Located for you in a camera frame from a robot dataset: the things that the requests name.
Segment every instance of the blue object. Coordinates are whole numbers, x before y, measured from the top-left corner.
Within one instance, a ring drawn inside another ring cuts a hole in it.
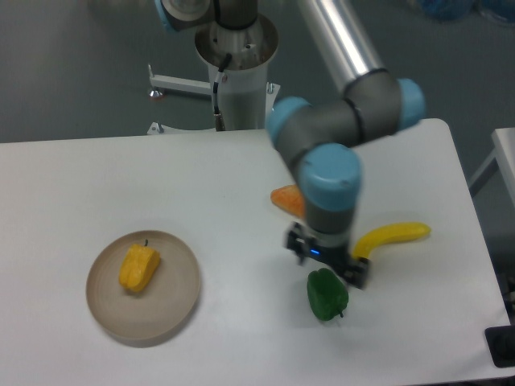
[[[474,0],[417,0],[417,3],[427,16],[448,21],[468,14],[474,5]]]
[[[288,121],[288,119],[290,119],[297,110],[307,106],[311,106],[308,101],[296,96],[289,96],[275,104],[272,112],[266,120],[266,130],[268,131],[274,146],[277,145],[279,134],[281,133],[286,121]]]
[[[515,0],[480,0],[479,10],[484,17],[495,23],[515,25]]]
[[[356,206],[361,187],[361,163],[349,148],[325,143],[309,151],[299,170],[304,199],[326,211],[345,211]]]
[[[170,22],[168,22],[167,15],[165,14],[165,10],[163,8],[163,4],[161,0],[154,0],[155,9],[158,11],[159,18],[161,19],[161,24],[163,28],[167,32],[175,32],[174,28],[171,26]]]
[[[402,99],[398,130],[404,130],[426,116],[426,99],[418,84],[411,79],[398,79],[398,83]]]

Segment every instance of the gray floor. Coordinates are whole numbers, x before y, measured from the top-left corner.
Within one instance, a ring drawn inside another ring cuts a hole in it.
[[[416,80],[428,117],[449,124],[469,177],[492,149],[491,132],[515,126],[515,29],[476,13],[436,23],[402,0],[353,3],[390,71]],[[281,95],[334,100],[296,1],[262,0],[260,7],[281,37],[270,66]],[[147,63],[155,73],[206,80],[193,35],[166,34],[151,0],[0,0],[0,142],[143,135],[157,120],[212,127],[205,99],[146,96]],[[515,210],[499,176],[476,208],[495,263],[510,266]]]

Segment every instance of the black cable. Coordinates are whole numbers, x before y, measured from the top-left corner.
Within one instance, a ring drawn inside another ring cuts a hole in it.
[[[215,7],[215,20],[218,22],[220,20],[220,0],[213,0],[212,3]]]
[[[224,61],[218,68],[218,72],[221,74],[225,71],[227,66],[229,66],[229,63],[231,63],[231,59],[233,56],[231,54],[227,54],[225,56]],[[215,78],[215,81],[212,84],[212,96],[213,96],[213,107],[215,110],[215,114],[220,114],[220,108],[218,107],[218,81]]]

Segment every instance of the silver metal pipe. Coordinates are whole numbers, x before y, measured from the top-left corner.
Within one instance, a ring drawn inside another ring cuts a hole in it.
[[[384,67],[348,0],[299,0],[299,5],[339,92]]]

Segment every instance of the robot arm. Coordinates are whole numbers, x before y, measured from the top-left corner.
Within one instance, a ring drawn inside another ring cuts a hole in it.
[[[233,56],[228,70],[258,68],[275,53],[274,27],[267,25],[266,18],[256,23],[258,0],[155,2],[163,24],[176,30],[212,22],[213,28],[197,31],[196,45],[204,60],[216,67],[227,53]],[[416,124],[425,115],[424,97],[414,82],[395,80],[388,73],[349,0],[298,3],[341,100],[314,108],[302,98],[286,98],[274,106],[266,123],[306,203],[306,226],[294,224],[286,246],[301,261],[306,257],[322,261],[361,287],[368,262],[354,261],[348,254],[361,166],[349,147]],[[257,101],[264,98],[263,93],[264,88],[257,88],[247,105],[260,109]],[[225,113],[231,109],[245,117],[251,113],[234,102],[225,106]]]
[[[348,254],[361,166],[348,147],[416,124],[425,115],[424,97],[413,81],[395,80],[384,68],[348,0],[299,5],[342,99],[313,108],[286,98],[270,114],[270,138],[306,203],[306,227],[294,224],[286,246],[301,262],[322,261],[362,287],[368,261]]]

